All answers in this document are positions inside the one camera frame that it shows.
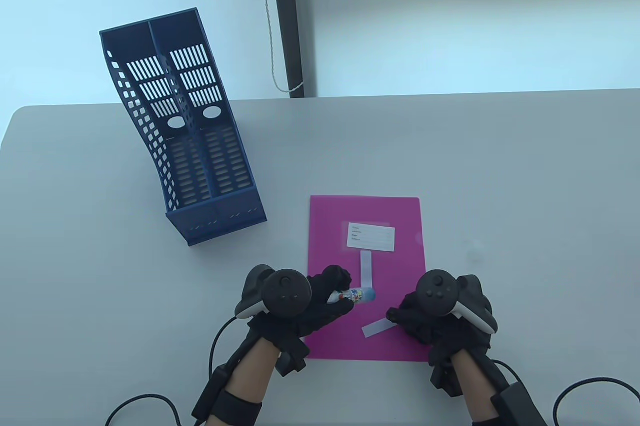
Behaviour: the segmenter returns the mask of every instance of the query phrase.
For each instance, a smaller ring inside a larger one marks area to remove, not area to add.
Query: pink plastic folder
[[[361,285],[361,250],[347,248],[349,223],[395,228],[393,252],[371,250],[376,299],[306,338],[309,358],[426,362],[429,349],[400,327],[364,337],[362,326],[385,317],[405,294],[416,289],[425,273],[425,249],[419,198],[375,196],[311,196],[308,273],[317,275],[339,264]]]

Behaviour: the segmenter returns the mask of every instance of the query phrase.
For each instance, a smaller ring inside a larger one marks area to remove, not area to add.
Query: cord
[[[560,396],[558,396],[555,403],[553,404],[554,426],[560,426],[558,425],[558,407],[560,406],[560,401],[562,401],[565,398],[565,396],[567,396],[567,394],[572,392],[574,389],[577,389],[583,385],[589,385],[590,383],[615,383],[616,385],[620,385],[622,387],[625,387],[627,390],[631,391],[634,394],[634,396],[638,398],[638,401],[640,401],[640,393],[638,393],[638,391],[635,388],[633,388],[631,385],[628,385],[624,381],[617,380],[616,378],[606,378],[604,376],[598,376],[596,378],[587,378],[587,380],[577,381],[576,383],[568,387],[566,390],[564,390],[562,393],[560,393]]]
[[[291,88],[290,90],[284,90],[278,86],[278,82],[276,81],[275,67],[274,67],[274,34],[272,33],[272,17],[269,13],[269,0],[264,0],[264,8],[267,12],[267,25],[269,26],[269,48],[271,51],[271,77],[273,79],[273,83],[276,85],[276,88],[283,93],[291,93],[300,88],[304,81],[300,81],[297,86]]]
[[[159,400],[164,401],[165,403],[167,403],[169,405],[169,408],[171,408],[171,412],[173,413],[173,418],[175,419],[175,424],[176,426],[182,426],[180,424],[180,417],[178,416],[178,410],[176,410],[176,406],[171,402],[171,400],[169,398],[167,398],[166,396],[162,396],[162,395],[156,395],[156,394],[146,394],[146,395],[140,395],[140,396],[134,396],[133,398],[129,398],[128,400],[126,400],[124,403],[122,403],[121,405],[118,406],[118,408],[116,408],[107,418],[107,422],[104,424],[104,426],[109,426],[109,423],[112,422],[112,419],[114,419],[114,416],[119,412],[119,410],[121,410],[122,408],[124,408],[126,405],[133,403],[134,401],[137,401],[139,399],[145,399],[145,398],[156,398]]]
[[[516,381],[518,381],[518,383],[522,383],[522,380],[520,379],[518,374],[508,364],[506,364],[505,362],[502,362],[500,360],[492,360],[492,362],[494,362],[495,364],[503,366],[504,368],[506,368],[509,371],[509,373],[511,373],[513,375],[513,377],[516,379]]]
[[[227,326],[229,326],[231,323],[233,323],[233,321],[235,319],[236,319],[236,317],[234,316],[229,321],[224,323],[222,325],[222,328],[220,328],[218,330],[217,334],[215,335],[215,338],[213,340],[213,344],[211,345],[211,352],[208,354],[208,375],[209,376],[211,376],[211,372],[213,371],[213,351],[216,348],[216,344],[218,343],[218,340],[220,339],[220,335],[222,334],[222,332],[225,330],[225,328]],[[178,416],[178,409],[176,409],[176,406],[172,403],[172,401],[169,398],[167,398],[166,396],[157,395],[157,394],[153,394],[153,393],[134,396],[133,398],[129,398],[128,400],[126,400],[124,403],[121,403],[118,406],[118,408],[113,410],[112,413],[109,415],[109,417],[107,418],[107,422],[104,424],[104,426],[109,426],[109,424],[112,422],[112,419],[114,419],[114,416],[116,414],[118,414],[119,410],[124,408],[126,405],[131,404],[134,401],[138,401],[140,399],[145,399],[145,398],[155,398],[155,399],[159,399],[159,400],[162,400],[165,403],[167,403],[169,405],[169,408],[171,408],[171,412],[173,413],[173,418],[175,419],[176,426],[182,426],[182,424],[180,424],[180,417]]]
[[[236,317],[234,316],[229,321],[224,323],[222,325],[222,328],[218,330],[217,334],[215,335],[215,338],[213,339],[213,343],[211,344],[211,351],[208,354],[208,376],[210,378],[211,378],[211,375],[213,374],[213,350],[216,348],[216,344],[218,344],[218,340],[220,339],[220,335],[222,334],[222,332],[225,330],[227,326],[229,326],[235,320],[236,320]]]
[[[505,362],[502,362],[500,360],[492,360],[492,362],[494,362],[495,364],[503,366],[506,369],[508,369],[508,371],[514,376],[516,381],[518,381],[519,383],[522,384],[522,386],[524,386],[524,383],[522,383],[522,380],[520,379],[520,377],[518,376],[518,374],[514,371],[514,369],[512,367],[510,367],[508,364],[506,364]],[[573,390],[576,390],[579,387],[584,386],[584,385],[589,385],[591,383],[614,383],[616,385],[620,385],[620,386],[626,388],[627,390],[631,391],[633,393],[633,395],[636,398],[638,398],[638,401],[640,401],[640,393],[638,393],[638,391],[634,387],[632,387],[628,383],[625,383],[622,380],[617,380],[616,378],[607,378],[606,376],[596,376],[594,378],[587,378],[586,380],[576,381],[573,385],[569,386],[562,393],[560,393],[558,395],[558,398],[555,400],[555,403],[553,404],[553,414],[552,414],[552,416],[553,416],[553,426],[560,426],[558,424],[558,407],[560,407],[560,403],[562,402],[563,399],[565,399],[565,396],[567,396],[567,394],[569,394]]]

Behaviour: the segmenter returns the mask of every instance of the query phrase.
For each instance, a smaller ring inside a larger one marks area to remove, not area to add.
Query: white wall
[[[640,86],[640,0],[308,3],[320,96]]]
[[[285,96],[272,84],[264,0],[1,0],[0,138],[21,106],[119,101],[98,31],[193,6],[230,98]],[[286,84],[274,17],[276,77]]]

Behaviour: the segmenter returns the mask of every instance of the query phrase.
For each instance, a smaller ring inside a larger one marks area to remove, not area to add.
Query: black strap
[[[498,369],[498,365],[487,358],[485,353],[473,348],[469,349],[468,353],[478,368],[480,368],[480,371],[482,371],[487,380],[489,380],[492,387],[495,388],[496,392],[501,393],[509,387],[509,381],[506,380],[505,376]]]
[[[254,426],[262,407],[262,403],[249,403],[228,391],[221,391],[211,408],[211,415],[229,426]]]
[[[492,420],[473,423],[473,426],[505,426],[505,422],[503,422],[503,420],[500,417],[498,417]]]
[[[204,423],[211,414],[211,409],[215,405],[218,397],[222,396],[224,387],[229,382],[233,371],[238,366],[238,363],[251,351],[251,348],[258,342],[260,335],[249,330],[246,338],[238,349],[231,355],[229,360],[214,369],[213,374],[208,379],[204,390],[202,391],[198,403],[194,406],[191,416],[197,419],[197,424]]]
[[[276,371],[286,376],[292,371],[300,372],[307,366],[305,358],[310,353],[309,347],[300,338],[290,333],[276,345],[281,354],[276,362]]]
[[[452,398],[462,396],[462,388],[451,362],[435,365],[430,381],[437,389],[444,390]]]

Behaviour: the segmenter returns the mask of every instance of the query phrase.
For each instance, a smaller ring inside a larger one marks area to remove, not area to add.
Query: white paper strip
[[[370,336],[377,335],[378,333],[386,332],[386,330],[390,330],[395,325],[395,323],[391,323],[387,318],[382,318],[374,321],[374,323],[362,326],[362,333],[365,338],[368,338]]]
[[[369,250],[361,250],[360,252],[360,287],[373,288],[371,252]]]

